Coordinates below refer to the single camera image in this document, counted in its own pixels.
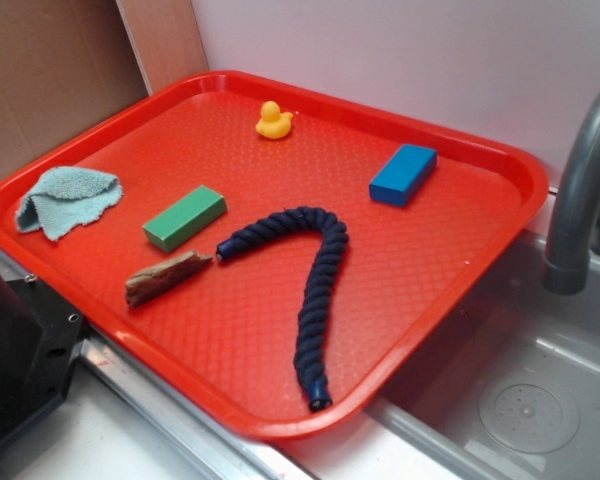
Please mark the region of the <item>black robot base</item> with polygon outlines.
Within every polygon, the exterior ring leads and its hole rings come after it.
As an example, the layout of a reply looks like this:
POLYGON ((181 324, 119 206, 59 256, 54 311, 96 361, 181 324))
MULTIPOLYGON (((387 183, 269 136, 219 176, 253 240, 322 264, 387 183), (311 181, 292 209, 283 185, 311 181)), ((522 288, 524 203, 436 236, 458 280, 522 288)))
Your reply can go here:
POLYGON ((66 400, 85 328, 43 280, 0 275, 0 449, 66 400))

